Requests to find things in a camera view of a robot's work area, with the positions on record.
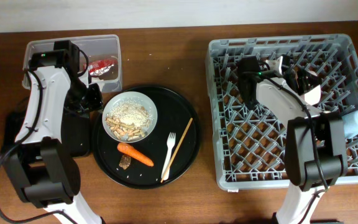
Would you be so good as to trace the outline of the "red strawberry snack wrapper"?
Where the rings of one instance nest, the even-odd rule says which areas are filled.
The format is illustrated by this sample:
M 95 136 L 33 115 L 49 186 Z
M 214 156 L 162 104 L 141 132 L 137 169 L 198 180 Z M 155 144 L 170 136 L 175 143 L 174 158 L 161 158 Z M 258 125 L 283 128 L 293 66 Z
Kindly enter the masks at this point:
M 112 67 L 117 65 L 118 61 L 114 58 L 108 58 L 103 60 L 96 60 L 84 64 L 83 68 L 88 71 L 91 77 L 99 77 L 107 73 Z

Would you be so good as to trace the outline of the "wooden chopstick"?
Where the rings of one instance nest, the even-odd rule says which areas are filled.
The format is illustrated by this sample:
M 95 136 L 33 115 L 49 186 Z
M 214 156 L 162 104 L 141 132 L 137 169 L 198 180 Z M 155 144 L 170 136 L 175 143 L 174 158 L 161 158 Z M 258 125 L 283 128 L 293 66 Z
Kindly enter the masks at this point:
M 181 136 L 181 138 L 180 138 L 178 144 L 177 144 L 177 147 L 176 147 L 176 149 L 175 149 L 175 151 L 174 151 L 174 153 L 173 153 L 173 155 L 172 155 L 172 157 L 171 157 L 171 159 L 170 159 L 170 162 L 169 162 L 168 166 L 166 167 L 166 169 L 164 170 L 163 176 L 162 176 L 161 181 L 160 181 L 161 183 L 162 183 L 163 181 L 165 181 L 164 178 L 165 178 L 165 177 L 168 175 L 168 173 L 169 173 L 170 167 L 171 167 L 171 165 L 173 164 L 173 161 L 174 161 L 174 159 L 175 159 L 175 157 L 176 157 L 176 155 L 177 155 L 177 152 L 178 152 L 178 150 L 179 150 L 179 148 L 180 148 L 180 146 L 181 146 L 181 144 L 182 144 L 182 142 L 183 142 L 183 140 L 184 140 L 184 138 L 185 138 L 185 136 L 186 136 L 186 134 L 187 134 L 187 132 L 188 132 L 188 130 L 189 130 L 189 128 L 190 128 L 190 126 L 191 126 L 192 121 L 193 121 L 193 118 L 190 118 L 190 120 L 189 120 L 189 122 L 188 122 L 188 124 L 187 124 L 187 126 L 186 126 L 186 128 L 185 128 L 185 130 L 184 130 L 184 132 L 183 132 L 183 134 L 182 134 L 182 136 Z

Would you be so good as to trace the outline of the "white plastic fork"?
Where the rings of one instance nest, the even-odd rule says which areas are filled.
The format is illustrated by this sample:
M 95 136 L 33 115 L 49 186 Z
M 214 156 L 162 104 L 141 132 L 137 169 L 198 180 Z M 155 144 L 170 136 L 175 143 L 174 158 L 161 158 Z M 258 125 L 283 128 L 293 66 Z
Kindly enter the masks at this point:
M 166 157 L 165 157 L 165 162 L 163 164 L 163 169 L 162 169 L 162 174 L 161 174 L 161 179 L 162 180 L 167 180 L 168 176 L 169 176 L 169 162 L 171 159 L 171 155 L 172 155 L 172 149 L 175 145 L 175 141 L 176 141 L 176 134 L 175 133 L 170 133 L 168 135 L 168 139 L 167 139 L 167 153 L 166 153 Z

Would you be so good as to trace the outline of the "pink plastic bowl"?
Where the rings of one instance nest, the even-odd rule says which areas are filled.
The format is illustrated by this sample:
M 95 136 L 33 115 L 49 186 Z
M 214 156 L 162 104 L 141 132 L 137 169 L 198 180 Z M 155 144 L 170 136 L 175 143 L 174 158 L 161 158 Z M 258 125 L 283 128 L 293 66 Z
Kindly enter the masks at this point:
M 321 78 L 311 70 L 307 71 L 311 78 L 311 87 L 301 97 L 309 104 L 316 105 L 321 99 Z

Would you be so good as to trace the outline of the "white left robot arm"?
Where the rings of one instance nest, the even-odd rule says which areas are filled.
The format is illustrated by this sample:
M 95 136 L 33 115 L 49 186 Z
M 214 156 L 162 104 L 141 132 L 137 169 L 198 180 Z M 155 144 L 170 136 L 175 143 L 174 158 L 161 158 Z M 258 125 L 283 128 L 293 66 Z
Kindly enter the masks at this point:
M 53 215 L 61 223 L 104 223 L 82 196 L 79 167 L 62 139 L 66 126 L 74 143 L 89 146 L 89 113 L 103 108 L 99 86 L 80 68 L 84 55 L 72 41 L 58 40 L 51 51 L 32 54 L 25 66 L 30 86 L 25 118 L 0 156 L 0 169 L 19 199 L 45 210 L 25 222 Z

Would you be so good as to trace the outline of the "light blue plastic cup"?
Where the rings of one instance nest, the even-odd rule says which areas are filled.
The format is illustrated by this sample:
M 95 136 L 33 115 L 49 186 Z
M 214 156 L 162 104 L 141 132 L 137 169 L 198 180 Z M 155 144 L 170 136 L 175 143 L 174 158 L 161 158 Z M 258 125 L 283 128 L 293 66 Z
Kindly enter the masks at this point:
M 350 139 L 358 135 L 358 110 L 342 116 L 344 137 Z

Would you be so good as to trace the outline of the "grey plate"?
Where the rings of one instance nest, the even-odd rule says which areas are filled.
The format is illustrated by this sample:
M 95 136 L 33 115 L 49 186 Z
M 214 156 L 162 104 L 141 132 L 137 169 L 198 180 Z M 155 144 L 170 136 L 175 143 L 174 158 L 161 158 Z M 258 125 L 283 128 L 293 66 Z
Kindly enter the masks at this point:
M 157 107 L 149 96 L 137 91 L 126 91 L 106 104 L 102 126 L 114 140 L 133 143 L 152 133 L 157 118 Z

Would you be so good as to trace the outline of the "white tissue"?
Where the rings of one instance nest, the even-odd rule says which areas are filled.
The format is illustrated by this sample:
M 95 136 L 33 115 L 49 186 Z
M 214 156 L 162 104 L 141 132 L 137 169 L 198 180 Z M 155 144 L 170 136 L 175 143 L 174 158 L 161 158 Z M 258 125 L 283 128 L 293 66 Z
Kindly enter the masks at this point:
M 92 83 L 104 82 L 104 80 L 100 79 L 99 77 L 91 77 L 91 82 Z

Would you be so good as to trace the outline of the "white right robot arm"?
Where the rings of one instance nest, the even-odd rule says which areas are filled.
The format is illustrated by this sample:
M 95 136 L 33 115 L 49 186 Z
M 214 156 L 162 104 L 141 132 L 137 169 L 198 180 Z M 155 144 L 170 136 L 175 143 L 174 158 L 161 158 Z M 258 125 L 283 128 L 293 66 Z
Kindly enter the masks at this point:
M 319 90 L 315 72 L 289 67 L 290 59 L 269 65 L 256 57 L 237 63 L 239 93 L 248 109 L 269 109 L 286 128 L 284 164 L 290 180 L 274 223 L 310 223 L 320 198 L 347 173 L 344 124 L 337 112 L 324 112 L 305 101 Z

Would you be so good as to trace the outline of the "rice and peanut scraps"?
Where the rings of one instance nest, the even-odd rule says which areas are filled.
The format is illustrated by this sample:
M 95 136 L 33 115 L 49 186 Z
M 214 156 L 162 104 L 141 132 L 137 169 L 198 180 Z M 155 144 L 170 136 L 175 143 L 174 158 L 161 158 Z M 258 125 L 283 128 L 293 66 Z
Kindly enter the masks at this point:
M 118 102 L 107 113 L 104 121 L 114 138 L 125 142 L 143 139 L 152 123 L 152 114 L 135 101 Z

